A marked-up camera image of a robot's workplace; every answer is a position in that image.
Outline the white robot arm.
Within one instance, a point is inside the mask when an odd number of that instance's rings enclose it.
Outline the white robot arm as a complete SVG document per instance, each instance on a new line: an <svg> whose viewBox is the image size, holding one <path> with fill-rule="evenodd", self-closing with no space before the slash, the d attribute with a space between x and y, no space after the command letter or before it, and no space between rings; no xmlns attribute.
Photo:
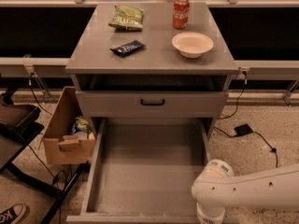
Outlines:
<svg viewBox="0 0 299 224"><path fill-rule="evenodd" d="M201 224L221 224L227 207L299 209L299 164L235 176L232 167L211 160L192 184Z"/></svg>

